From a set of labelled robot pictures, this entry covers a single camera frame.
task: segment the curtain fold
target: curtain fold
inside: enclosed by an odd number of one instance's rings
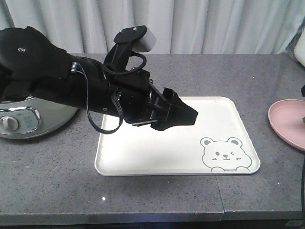
[[[0,29],[32,26],[71,53],[106,53],[138,25],[150,53],[281,53],[304,16],[304,0],[0,0]]]

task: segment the silver appliance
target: silver appliance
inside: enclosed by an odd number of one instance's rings
[[[0,137],[26,139],[45,135],[69,121],[77,108],[29,97],[0,104]]]

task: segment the wire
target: wire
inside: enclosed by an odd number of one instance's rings
[[[110,75],[113,75],[113,76],[130,75],[131,73],[135,73],[135,72],[139,71],[140,69],[142,69],[146,65],[146,63],[147,63],[146,57],[144,55],[140,54],[140,53],[132,51],[130,56],[140,57],[140,58],[142,58],[143,62],[138,67],[136,67],[136,68],[134,68],[134,69],[132,69],[130,71],[123,72],[123,73],[117,73],[117,72],[111,71],[104,64],[102,64],[101,62],[99,62],[97,60],[94,60],[94,63],[95,63],[95,65],[97,67],[99,67],[102,70],[102,72],[106,72],[106,73],[108,73]]]
[[[305,156],[302,168],[302,182],[301,182],[301,198],[302,198],[302,218],[303,218],[303,225],[305,225]]]
[[[117,109],[117,112],[119,114],[119,125],[117,128],[113,129],[113,130],[104,130],[104,129],[101,129],[99,128],[95,123],[94,121],[92,120],[92,117],[90,115],[90,111],[89,111],[89,108],[88,108],[88,98],[89,98],[89,80],[88,80],[88,77],[86,75],[86,72],[85,70],[83,69],[82,65],[80,63],[77,63],[77,62],[74,62],[73,65],[72,65],[72,69],[71,69],[71,72],[72,73],[80,73],[82,74],[85,79],[86,79],[86,111],[87,111],[87,117],[89,119],[89,122],[90,124],[93,126],[93,128],[98,131],[99,133],[101,134],[105,134],[105,135],[109,135],[109,134],[113,134],[114,132],[116,132],[122,125],[123,123],[123,110],[122,110],[122,107],[118,101],[118,99],[116,98],[116,92],[114,92],[112,95],[111,95],[111,100],[113,102],[113,105],[115,106],[115,108]]]

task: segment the robotic arm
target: robotic arm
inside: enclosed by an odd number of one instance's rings
[[[143,69],[146,58],[135,50],[149,51],[145,39],[149,33],[145,26],[120,31],[102,64],[69,55],[32,27],[4,29],[0,31],[0,102],[34,96],[85,108],[93,127],[104,134],[114,133],[123,120],[135,126],[150,124],[155,130],[193,125],[198,113],[172,89],[161,94]],[[127,71],[130,56],[143,62]],[[89,110],[119,117],[118,127],[101,130]]]

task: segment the bear illustration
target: bear illustration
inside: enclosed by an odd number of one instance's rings
[[[202,161],[211,171],[249,171],[252,160],[242,149],[243,143],[238,138],[214,141],[205,137],[200,144],[204,147]]]

